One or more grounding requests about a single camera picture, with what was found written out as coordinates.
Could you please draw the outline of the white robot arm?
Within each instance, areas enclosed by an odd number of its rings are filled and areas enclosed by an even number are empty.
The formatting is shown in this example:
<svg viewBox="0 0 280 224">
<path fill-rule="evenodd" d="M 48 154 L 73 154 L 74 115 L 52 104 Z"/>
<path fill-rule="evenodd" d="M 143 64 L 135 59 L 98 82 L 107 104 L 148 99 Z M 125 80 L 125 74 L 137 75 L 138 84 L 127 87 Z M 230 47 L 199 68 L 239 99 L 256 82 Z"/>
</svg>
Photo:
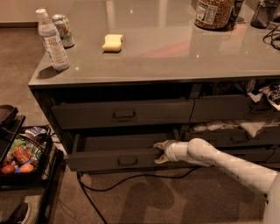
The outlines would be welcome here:
<svg viewBox="0 0 280 224">
<path fill-rule="evenodd" d="M 164 153 L 155 160 L 156 164 L 185 161 L 200 166 L 215 166 L 232 176 L 242 185 L 257 190 L 266 198 L 263 224 L 279 224 L 280 222 L 280 172 L 254 164 L 217 150 L 209 142 L 194 138 L 189 142 L 166 140 L 155 143 Z"/>
</svg>

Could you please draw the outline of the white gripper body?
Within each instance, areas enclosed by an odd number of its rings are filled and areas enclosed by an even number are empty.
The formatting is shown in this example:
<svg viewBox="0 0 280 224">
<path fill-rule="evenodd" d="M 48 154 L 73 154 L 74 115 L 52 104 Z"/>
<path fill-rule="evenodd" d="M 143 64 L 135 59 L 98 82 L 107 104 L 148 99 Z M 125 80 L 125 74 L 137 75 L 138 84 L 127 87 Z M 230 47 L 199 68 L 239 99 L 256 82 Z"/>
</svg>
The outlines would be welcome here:
<svg viewBox="0 0 280 224">
<path fill-rule="evenodd" d="M 171 162 L 190 162 L 191 157 L 188 154 L 188 145 L 188 142 L 171 140 L 166 144 L 164 148 L 164 154 Z"/>
</svg>

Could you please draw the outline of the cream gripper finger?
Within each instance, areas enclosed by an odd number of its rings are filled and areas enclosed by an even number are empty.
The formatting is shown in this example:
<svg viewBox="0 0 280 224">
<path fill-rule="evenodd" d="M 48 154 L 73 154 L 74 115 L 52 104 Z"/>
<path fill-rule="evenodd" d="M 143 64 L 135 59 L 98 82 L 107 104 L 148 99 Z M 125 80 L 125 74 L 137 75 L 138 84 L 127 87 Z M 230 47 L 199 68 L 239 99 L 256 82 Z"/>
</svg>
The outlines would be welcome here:
<svg viewBox="0 0 280 224">
<path fill-rule="evenodd" d="M 166 140 L 166 141 L 163 141 L 163 142 L 160 142 L 160 143 L 155 143 L 153 145 L 153 147 L 164 151 L 173 143 L 174 143 L 174 140 Z"/>
<path fill-rule="evenodd" d="M 161 155 L 160 158 L 157 158 L 155 160 L 155 163 L 157 165 L 161 165 L 161 164 L 164 164 L 166 162 L 169 162 L 169 158 L 165 154 Z"/>
</svg>

